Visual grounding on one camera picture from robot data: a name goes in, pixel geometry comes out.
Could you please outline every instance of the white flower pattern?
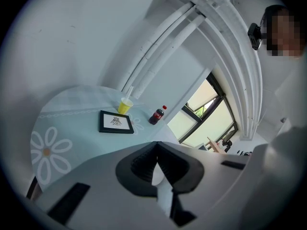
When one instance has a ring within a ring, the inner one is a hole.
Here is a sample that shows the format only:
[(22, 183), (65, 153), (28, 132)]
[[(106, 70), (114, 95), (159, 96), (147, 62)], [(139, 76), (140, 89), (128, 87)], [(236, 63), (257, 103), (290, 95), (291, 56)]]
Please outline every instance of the white flower pattern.
[[(72, 141), (69, 139), (62, 139), (59, 140), (57, 142), (55, 142), (56, 138), (57, 138), (57, 134), (58, 134), (58, 130), (55, 127), (50, 127), (49, 129), (47, 129), (46, 133), (45, 133), (45, 142), (43, 142), (42, 137), (40, 136), (40, 134), (36, 131), (32, 132), (31, 135), (31, 146), (36, 148), (36, 149), (31, 149), (31, 154), (36, 154), (37, 156), (32, 159), (32, 164), (37, 163), (39, 160), (39, 164), (37, 167), (37, 179), (38, 181), (43, 184), (43, 185), (47, 185), (50, 182), (51, 179), (51, 166), (50, 164), (52, 164), (52, 166), (60, 173), (62, 174), (67, 174), (68, 172), (71, 171), (71, 165), (70, 163), (67, 161), (67, 159), (63, 158), (62, 156), (59, 156), (57, 154), (51, 154), (51, 152), (53, 153), (63, 153), (63, 152), (67, 152), (68, 150), (70, 150), (72, 148)], [(36, 136), (39, 144), (36, 144), (32, 137)], [(67, 146), (65, 148), (61, 148), (61, 149), (57, 149), (57, 147), (62, 144), (62, 143), (67, 143)], [(56, 160), (60, 160), (61, 162), (63, 162), (66, 165), (66, 169), (62, 169), (60, 168), (57, 163)], [(43, 169), (43, 165), (46, 166), (46, 171), (47, 171), (47, 175), (46, 178), (42, 178), (42, 169)]]
[(127, 115), (129, 116), (130, 118), (130, 121), (131, 121), (131, 124), (132, 124), (132, 127), (134, 129), (134, 135), (138, 135), (139, 130), (144, 130), (144, 127), (142, 125), (139, 124), (139, 122), (141, 121), (138, 117), (136, 117), (135, 119), (133, 119), (132, 115), (130, 113), (127, 113)]

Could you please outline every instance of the picture frame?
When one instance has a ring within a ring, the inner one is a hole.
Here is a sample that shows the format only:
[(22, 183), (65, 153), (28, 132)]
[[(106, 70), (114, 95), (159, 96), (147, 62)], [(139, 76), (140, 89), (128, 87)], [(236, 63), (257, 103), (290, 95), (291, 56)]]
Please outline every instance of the picture frame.
[(134, 130), (129, 116), (100, 111), (99, 132), (116, 134), (133, 134)]

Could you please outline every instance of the black picture frame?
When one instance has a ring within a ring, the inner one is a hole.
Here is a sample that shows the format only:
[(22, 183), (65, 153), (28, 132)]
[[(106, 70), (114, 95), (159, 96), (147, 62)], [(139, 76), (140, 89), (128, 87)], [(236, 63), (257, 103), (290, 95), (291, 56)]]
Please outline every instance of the black picture frame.
[[(126, 118), (127, 122), (128, 122), (129, 129), (106, 128), (106, 127), (104, 127), (104, 114)], [(101, 110), (100, 114), (99, 114), (99, 132), (100, 133), (116, 133), (116, 134), (133, 134), (134, 130), (133, 130), (129, 116), (118, 114), (118, 113), (111, 113), (111, 112)]]

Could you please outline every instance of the bottle label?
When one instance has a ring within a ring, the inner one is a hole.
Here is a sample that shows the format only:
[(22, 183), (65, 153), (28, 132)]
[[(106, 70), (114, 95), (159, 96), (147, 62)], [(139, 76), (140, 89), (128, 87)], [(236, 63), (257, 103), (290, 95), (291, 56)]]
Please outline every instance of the bottle label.
[(157, 112), (155, 112), (153, 115), (154, 115), (157, 119), (161, 119), (161, 118), (162, 118), (162, 116), (161, 116), (160, 114), (158, 114)]

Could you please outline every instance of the white panel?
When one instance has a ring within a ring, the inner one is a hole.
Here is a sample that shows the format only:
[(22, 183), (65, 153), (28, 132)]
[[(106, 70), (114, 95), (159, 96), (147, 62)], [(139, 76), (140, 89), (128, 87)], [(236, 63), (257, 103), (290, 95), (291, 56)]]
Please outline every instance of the white panel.
[(189, 107), (193, 110), (206, 104), (209, 100), (212, 100), (216, 96), (214, 88), (205, 80), (202, 85), (196, 90), (191, 99), (189, 99)]
[(179, 140), (182, 138), (194, 125), (196, 121), (186, 114), (184, 111), (180, 111), (176, 116), (168, 123), (168, 126)]
[(193, 147), (200, 143), (206, 144), (211, 140), (216, 140), (221, 136), (233, 122), (228, 108), (224, 101), (219, 104), (209, 118), (184, 142)]

